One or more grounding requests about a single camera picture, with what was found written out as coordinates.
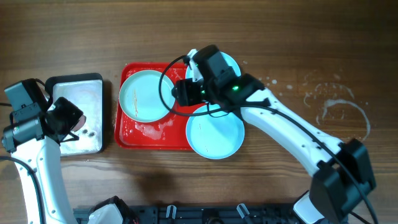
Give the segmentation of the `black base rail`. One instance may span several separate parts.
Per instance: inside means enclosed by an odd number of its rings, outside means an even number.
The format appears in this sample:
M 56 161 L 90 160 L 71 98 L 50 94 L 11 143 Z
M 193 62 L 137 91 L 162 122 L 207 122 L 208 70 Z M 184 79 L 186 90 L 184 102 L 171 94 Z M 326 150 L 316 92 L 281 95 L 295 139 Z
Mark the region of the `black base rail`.
M 291 211 L 288 203 L 247 206 L 249 218 L 253 223 L 263 224 L 299 224 L 301 221 Z M 240 216 L 237 206 L 184 207 L 178 206 L 174 219 L 166 217 L 167 207 L 131 206 L 138 216 L 139 223 L 205 223 L 207 218 L 216 217 L 223 223 L 246 223 Z

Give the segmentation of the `blue plate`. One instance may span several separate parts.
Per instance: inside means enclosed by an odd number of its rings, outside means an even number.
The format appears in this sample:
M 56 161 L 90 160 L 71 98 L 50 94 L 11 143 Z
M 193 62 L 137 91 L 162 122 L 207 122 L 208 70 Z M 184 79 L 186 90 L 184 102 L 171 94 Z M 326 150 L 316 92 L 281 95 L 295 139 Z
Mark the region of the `blue plate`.
M 234 114 L 224 111 L 190 117 L 186 138 L 191 148 L 207 159 L 224 159 L 242 146 L 244 123 Z
M 241 76 L 241 70 L 239 65 L 236 63 L 236 61 L 228 54 L 221 52 L 224 60 L 226 61 L 226 63 L 228 64 L 228 66 L 232 67 L 232 69 L 234 70 L 235 74 L 239 77 Z

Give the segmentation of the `pink sponge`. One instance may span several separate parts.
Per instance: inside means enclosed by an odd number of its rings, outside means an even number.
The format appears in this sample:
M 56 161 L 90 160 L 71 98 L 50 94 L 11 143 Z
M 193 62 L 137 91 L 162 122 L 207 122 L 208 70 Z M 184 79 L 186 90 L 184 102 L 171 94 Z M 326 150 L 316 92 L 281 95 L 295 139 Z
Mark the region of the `pink sponge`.
M 79 118 L 77 124 L 72 128 L 72 131 L 77 132 L 79 129 L 81 129 L 84 126 L 85 122 L 86 122 L 86 116 L 82 115 Z

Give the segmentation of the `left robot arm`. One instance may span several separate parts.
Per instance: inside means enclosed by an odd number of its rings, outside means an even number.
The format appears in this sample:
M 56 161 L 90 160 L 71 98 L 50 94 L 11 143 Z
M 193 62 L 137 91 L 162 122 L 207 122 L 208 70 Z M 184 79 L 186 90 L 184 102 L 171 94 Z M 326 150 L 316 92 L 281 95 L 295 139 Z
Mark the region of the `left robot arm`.
M 82 116 L 61 97 L 53 110 L 39 110 L 4 130 L 6 159 L 19 169 L 29 223 L 77 223 L 62 177 L 60 144 Z

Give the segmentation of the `pale green plate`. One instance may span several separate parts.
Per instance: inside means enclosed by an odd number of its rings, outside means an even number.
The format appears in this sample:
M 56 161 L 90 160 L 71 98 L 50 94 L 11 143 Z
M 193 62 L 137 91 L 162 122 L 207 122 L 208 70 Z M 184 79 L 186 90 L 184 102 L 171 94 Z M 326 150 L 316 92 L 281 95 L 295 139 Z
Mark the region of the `pale green plate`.
M 173 82 L 155 70 L 143 70 L 131 75 L 119 91 L 122 111 L 131 119 L 151 123 L 162 119 L 175 103 L 171 91 Z

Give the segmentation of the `black tub of soapy water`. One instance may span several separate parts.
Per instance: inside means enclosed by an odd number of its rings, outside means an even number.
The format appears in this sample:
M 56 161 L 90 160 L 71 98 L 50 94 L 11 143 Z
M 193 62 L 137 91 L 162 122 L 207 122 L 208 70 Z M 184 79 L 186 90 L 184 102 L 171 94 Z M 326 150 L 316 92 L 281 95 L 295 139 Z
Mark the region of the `black tub of soapy water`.
M 45 86 L 50 95 L 72 102 L 86 116 L 86 122 L 75 132 L 77 141 L 63 142 L 60 145 L 62 156 L 94 154 L 103 149 L 103 95 L 104 83 L 99 73 L 63 75 L 50 77 Z

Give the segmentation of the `red plastic tray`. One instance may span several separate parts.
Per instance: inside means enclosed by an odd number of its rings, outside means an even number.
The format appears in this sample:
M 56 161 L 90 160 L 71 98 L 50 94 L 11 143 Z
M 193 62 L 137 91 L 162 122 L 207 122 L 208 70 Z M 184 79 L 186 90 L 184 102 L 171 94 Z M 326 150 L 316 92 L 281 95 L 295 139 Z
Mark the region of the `red plastic tray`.
M 135 73 L 142 70 L 163 72 L 167 65 L 168 63 L 159 62 L 127 64 L 121 73 L 119 89 Z M 183 63 L 176 63 L 167 71 L 166 75 L 175 83 L 177 80 L 185 78 L 186 69 L 187 66 Z M 181 107 L 177 103 L 173 109 L 183 113 L 194 113 L 201 106 L 205 106 L 205 104 Z M 125 149 L 192 151 L 185 134 L 187 121 L 188 117 L 169 113 L 158 121 L 140 123 L 128 117 L 122 111 L 119 103 L 115 119 L 114 139 L 119 146 Z

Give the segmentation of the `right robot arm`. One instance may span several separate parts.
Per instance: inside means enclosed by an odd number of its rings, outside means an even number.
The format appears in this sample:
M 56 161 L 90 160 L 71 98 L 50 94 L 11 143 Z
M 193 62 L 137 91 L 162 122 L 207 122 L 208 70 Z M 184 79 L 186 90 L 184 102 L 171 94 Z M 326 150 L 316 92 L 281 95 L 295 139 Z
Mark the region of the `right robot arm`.
M 208 103 L 215 112 L 234 114 L 265 132 L 303 165 L 312 181 L 309 190 L 294 203 L 299 220 L 341 223 L 359 203 L 364 203 L 371 218 L 376 219 L 368 199 L 376 180 L 361 141 L 342 142 L 312 126 L 284 106 L 257 78 L 236 74 L 215 45 L 193 49 L 180 60 L 193 73 L 172 89 L 180 106 Z

